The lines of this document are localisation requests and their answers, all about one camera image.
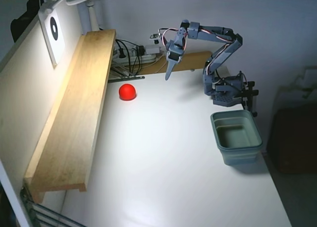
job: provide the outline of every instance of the wooden shelf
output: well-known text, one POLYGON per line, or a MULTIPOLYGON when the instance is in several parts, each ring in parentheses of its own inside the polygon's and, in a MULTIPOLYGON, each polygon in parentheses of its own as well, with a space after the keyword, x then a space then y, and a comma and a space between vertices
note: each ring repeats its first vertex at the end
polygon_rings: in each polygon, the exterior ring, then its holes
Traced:
MULTIPOLYGON (((173 71, 202 69, 205 67, 205 62, 210 56, 211 56, 210 51, 202 51, 202 52, 185 54, 183 56, 182 61, 175 66, 173 71)), ((162 57, 154 65, 144 68, 141 71, 140 75, 149 75, 149 74, 154 74, 154 73, 165 73, 166 68, 167 68, 167 63, 166 64, 165 63, 166 63, 166 58, 162 57)))
POLYGON ((37 203, 46 191, 87 190, 114 39, 106 30, 78 42, 24 176, 37 203))

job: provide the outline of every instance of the red ball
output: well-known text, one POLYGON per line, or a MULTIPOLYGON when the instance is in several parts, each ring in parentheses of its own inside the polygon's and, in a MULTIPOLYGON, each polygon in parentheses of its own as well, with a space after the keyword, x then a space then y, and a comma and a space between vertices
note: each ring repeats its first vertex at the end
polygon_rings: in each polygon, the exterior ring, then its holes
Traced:
POLYGON ((122 100, 129 101, 135 99, 137 93, 131 84, 124 84, 119 88, 119 96, 122 100))

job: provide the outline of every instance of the wire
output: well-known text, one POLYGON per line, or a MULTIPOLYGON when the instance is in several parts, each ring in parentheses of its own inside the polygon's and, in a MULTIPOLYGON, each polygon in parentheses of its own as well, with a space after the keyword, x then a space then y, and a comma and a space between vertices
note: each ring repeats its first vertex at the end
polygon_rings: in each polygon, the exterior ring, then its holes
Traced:
POLYGON ((220 77, 220 75, 219 75, 219 73, 218 73, 217 70, 216 70, 215 72, 216 72, 217 76, 218 76, 221 80, 223 80, 227 85, 229 85, 230 87, 233 87, 234 89, 236 89, 236 90, 239 91, 239 92, 242 91, 242 90, 238 89, 237 87, 231 85, 225 78, 220 77))
POLYGON ((245 75, 244 73, 241 73, 241 74, 243 75, 243 77, 244 77, 246 83, 248 83, 246 75, 245 75))
POLYGON ((119 49, 122 49, 122 47, 120 46, 120 44, 118 43, 118 41, 117 41, 117 40, 115 40, 115 42, 117 43, 117 45, 118 45, 119 49))
POLYGON ((138 50, 136 50, 135 48, 132 48, 132 50, 135 50, 136 55, 137 55, 136 58, 135 58, 135 60, 134 60, 134 64, 133 64, 133 67, 132 67, 132 72, 133 72, 133 70, 134 70, 134 66, 135 66, 137 60, 138 60, 138 62, 139 62, 139 68, 138 68, 138 70, 136 71, 136 73, 135 73, 135 75, 134 75, 134 76, 136 76, 137 73, 140 71, 140 66, 141 66, 140 53, 139 53, 138 50))
MULTIPOLYGON (((163 32, 163 34, 162 34, 162 38, 161 38, 161 40, 162 40, 162 44, 163 44, 163 46, 165 47, 165 43, 164 43, 164 40, 165 40, 165 33, 167 32, 167 31, 175 31, 175 32, 178 32, 178 29, 177 28, 168 28, 168 29, 166 29, 164 32, 163 32)), ((185 45, 183 46, 183 50, 185 50, 186 49, 186 45, 187 45, 187 40, 186 40, 186 38, 187 38, 187 36, 188 36, 188 34, 186 33, 185 34, 185 45)))
POLYGON ((166 65, 166 63, 167 63, 167 60, 157 71, 154 72, 154 74, 157 74, 159 71, 161 71, 161 69, 163 69, 163 67, 166 65))
MULTIPOLYGON (((201 29, 200 31, 201 31, 201 32, 204 32, 204 33, 208 33, 208 34, 215 34, 215 33, 212 33, 212 32, 210 32, 210 31, 206 30, 206 29, 201 29)), ((224 41, 224 42, 227 42, 227 43, 231 43, 231 42, 232 42, 232 41, 229 41, 229 40, 227 40, 227 39, 225 39, 225 38, 219 37, 219 36, 217 36, 217 35, 216 35, 216 38, 218 38, 218 39, 220 39, 220 40, 222 40, 222 41, 224 41)))
POLYGON ((123 41, 123 42, 126 42, 126 43, 130 43, 130 44, 132 44, 132 45, 140 46, 140 45, 135 44, 135 43, 133 43, 133 42, 130 42, 130 41, 128 41, 128 40, 124 40, 124 39, 118 39, 118 40, 123 41))
POLYGON ((165 33, 168 32, 168 31, 170 31, 170 30, 175 31, 175 32, 178 31, 177 28, 168 28, 168 29, 166 29, 166 30, 163 32, 163 34, 162 34, 162 43, 163 43, 163 46, 165 46, 165 43, 164 43, 165 33))
POLYGON ((132 73, 132 71, 131 71, 131 59, 130 59, 129 50, 128 50, 127 46, 125 45, 125 43, 123 41, 121 41, 120 39, 116 39, 116 41, 120 42, 125 47, 125 49, 127 50, 128 59, 129 59, 129 72, 132 73))
POLYGON ((164 55, 162 54, 159 58, 156 58, 156 61, 154 61, 152 64, 143 66, 143 69, 144 69, 144 68, 147 68, 147 67, 150 67, 150 66, 152 66, 152 65, 154 65, 154 64, 156 64, 156 63, 158 63, 159 60, 160 60, 163 56, 164 56, 164 55))
POLYGON ((220 56, 221 53, 223 53, 223 51, 227 48, 227 46, 229 46, 230 44, 226 44, 224 45, 224 48, 216 55, 216 57, 207 65, 206 67, 206 75, 208 75, 208 70, 209 70, 209 67, 210 65, 214 62, 214 60, 217 59, 218 56, 220 56))
POLYGON ((143 60, 142 60, 142 56, 140 56, 141 58, 141 63, 139 61, 139 69, 137 71, 137 73, 135 75, 138 75, 142 70, 143 70, 143 60))

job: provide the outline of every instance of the cable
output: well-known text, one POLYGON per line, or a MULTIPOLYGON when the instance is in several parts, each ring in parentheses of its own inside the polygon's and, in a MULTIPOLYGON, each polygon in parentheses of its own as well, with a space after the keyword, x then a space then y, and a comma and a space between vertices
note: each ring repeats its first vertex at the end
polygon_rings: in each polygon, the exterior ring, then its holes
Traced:
POLYGON ((214 62, 214 60, 217 59, 218 56, 220 56, 221 53, 223 53, 223 51, 227 48, 227 46, 229 46, 230 44, 226 44, 224 45, 224 48, 216 55, 216 57, 207 65, 206 67, 206 75, 208 75, 208 70, 209 70, 209 67, 210 65, 214 62))
POLYGON ((143 69, 142 56, 140 56, 140 58, 141 58, 141 63, 140 63, 140 61, 139 61, 139 69, 138 69, 138 71, 137 71, 137 73, 136 73, 135 75, 138 75, 138 74, 142 71, 142 69, 143 69))
POLYGON ((135 60, 134 60, 134 64, 133 64, 133 66, 132 66, 132 73, 133 73, 134 66, 135 66, 135 63, 137 62, 137 60, 139 61, 139 68, 138 68, 137 72, 138 72, 139 69, 140 69, 141 62, 140 62, 140 54, 138 53, 138 51, 137 51, 135 48, 132 48, 132 50, 135 50, 136 55, 137 55, 136 58, 135 58, 135 60))
POLYGON ((226 81, 226 79, 225 79, 225 78, 220 77, 220 75, 219 75, 219 73, 218 73, 218 71, 217 71, 217 70, 216 70, 215 72, 216 72, 217 76, 218 76, 221 80, 223 80, 223 81, 224 81, 227 85, 229 85, 230 87, 233 87, 234 89, 236 89, 236 90, 237 90, 237 91, 239 91, 239 92, 241 92, 241 91, 242 91, 242 90, 238 89, 237 87, 235 87, 235 86, 231 85, 228 81, 226 81))
MULTIPOLYGON (((201 31, 201 32, 204 32, 204 33, 208 33, 208 34, 215 34, 215 33, 212 33, 212 32, 210 32, 210 31, 206 30, 206 29, 201 29, 200 31, 201 31)), ((218 38, 218 39, 220 39, 220 40, 222 40, 222 41, 224 41, 224 42, 227 42, 227 43, 231 43, 231 42, 232 42, 232 41, 229 41, 229 40, 227 40, 227 39, 225 39, 225 38, 219 37, 219 36, 217 36, 217 35, 216 35, 216 38, 218 38)))
POLYGON ((132 42, 130 42, 130 41, 128 41, 128 40, 124 40, 124 39, 117 39, 117 40, 120 40, 120 41, 123 41, 123 42, 126 42, 126 43, 130 43, 130 44, 132 44, 132 45, 140 46, 140 45, 135 44, 135 43, 132 43, 132 42))
POLYGON ((117 43, 117 45, 118 45, 119 49, 122 49, 122 47, 120 46, 120 44, 118 43, 118 41, 117 41, 117 40, 115 40, 115 42, 117 43))
MULTIPOLYGON (((163 44, 163 46, 165 47, 165 43, 164 43, 164 40, 165 40, 165 33, 167 32, 167 31, 175 31, 175 32, 178 32, 178 29, 177 28, 168 28, 168 29, 166 29, 164 32, 163 32, 163 34, 162 34, 162 38, 161 38, 161 40, 162 40, 162 44, 163 44)), ((185 45, 183 46, 183 50, 185 50, 186 49, 186 45, 187 45, 187 40, 186 40, 186 37, 188 36, 188 34, 186 33, 185 34, 185 45)))
POLYGON ((163 67, 166 65, 166 63, 167 63, 167 60, 157 71, 154 72, 154 74, 157 74, 161 69, 163 69, 163 67))
POLYGON ((177 32, 178 31, 178 29, 177 28, 168 28, 168 29, 166 29, 164 32, 163 32, 163 34, 162 34, 162 43, 163 43, 163 46, 165 46, 165 43, 164 43, 164 39, 165 39, 165 37, 164 37, 164 35, 165 35, 165 33, 166 32, 168 32, 168 31, 170 31, 170 30, 172 30, 172 31, 175 31, 175 32, 177 32))
POLYGON ((124 42, 122 42, 120 39, 116 39, 116 41, 120 42, 124 47, 125 49, 127 50, 127 53, 128 53, 128 59, 129 59, 129 72, 132 73, 131 71, 131 59, 130 59, 130 53, 129 53, 129 50, 127 48, 127 46, 125 45, 124 42))

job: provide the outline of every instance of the metal bracket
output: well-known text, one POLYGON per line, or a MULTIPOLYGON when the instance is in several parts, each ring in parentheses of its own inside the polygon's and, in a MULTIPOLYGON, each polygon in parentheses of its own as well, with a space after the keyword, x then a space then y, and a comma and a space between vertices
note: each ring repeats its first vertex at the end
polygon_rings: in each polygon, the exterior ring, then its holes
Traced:
POLYGON ((20 197, 33 227, 56 227, 56 224, 63 227, 86 227, 85 225, 52 211, 45 206, 34 203, 30 193, 25 187, 21 189, 20 197))

